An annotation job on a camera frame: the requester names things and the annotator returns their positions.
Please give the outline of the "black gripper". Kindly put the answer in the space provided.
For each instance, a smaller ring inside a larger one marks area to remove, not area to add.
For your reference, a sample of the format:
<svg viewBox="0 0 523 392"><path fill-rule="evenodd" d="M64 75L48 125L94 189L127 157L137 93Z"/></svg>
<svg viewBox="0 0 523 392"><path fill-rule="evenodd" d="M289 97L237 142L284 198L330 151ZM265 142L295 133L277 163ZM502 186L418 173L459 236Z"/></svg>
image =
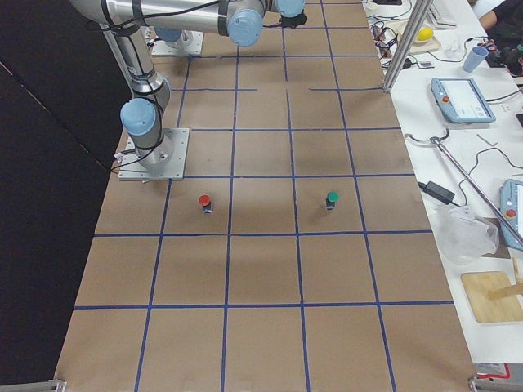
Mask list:
<svg viewBox="0 0 523 392"><path fill-rule="evenodd" d="M301 10L295 16L288 16L284 13L280 14L279 26L282 29L290 28L295 29L298 26L302 26L307 22L307 15L304 10Z"/></svg>

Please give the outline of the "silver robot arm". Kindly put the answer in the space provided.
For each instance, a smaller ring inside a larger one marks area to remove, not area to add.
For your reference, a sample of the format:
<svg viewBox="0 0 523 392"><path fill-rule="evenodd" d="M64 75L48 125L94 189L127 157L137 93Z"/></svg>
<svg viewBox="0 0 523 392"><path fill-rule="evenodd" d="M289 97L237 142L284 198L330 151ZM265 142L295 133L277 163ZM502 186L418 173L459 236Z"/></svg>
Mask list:
<svg viewBox="0 0 523 392"><path fill-rule="evenodd" d="M175 17L178 27L153 24L158 38L173 47L191 42L196 33L207 32L249 47L260 38L267 12L280 14L276 27L294 28L307 22L303 1L199 1L198 6L193 11L186 7Z"/></svg>
<svg viewBox="0 0 523 392"><path fill-rule="evenodd" d="M114 168L120 180L180 180L190 131L167 128L163 114L171 95L153 56L199 55L205 33L228 37L241 47L260 37L267 12L280 15L279 27L306 23L303 1L74 1L73 7L105 34L132 92L120 110L129 135Z"/></svg>

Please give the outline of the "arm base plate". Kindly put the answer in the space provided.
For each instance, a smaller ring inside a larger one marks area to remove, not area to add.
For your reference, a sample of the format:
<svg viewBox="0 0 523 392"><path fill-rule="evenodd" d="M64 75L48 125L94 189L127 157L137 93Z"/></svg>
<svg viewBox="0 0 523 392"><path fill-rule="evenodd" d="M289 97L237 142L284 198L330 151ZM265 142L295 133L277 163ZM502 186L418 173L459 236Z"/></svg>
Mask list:
<svg viewBox="0 0 523 392"><path fill-rule="evenodd" d="M126 149L130 154L123 156L122 167L118 169L118 178L130 180L183 180L186 154L190 138L189 128L164 128L162 143L145 159L144 150L136 155L132 138L127 138Z"/></svg>
<svg viewBox="0 0 523 392"><path fill-rule="evenodd" d="M153 56L199 56L203 47L203 33L188 30L157 30Z"/></svg>

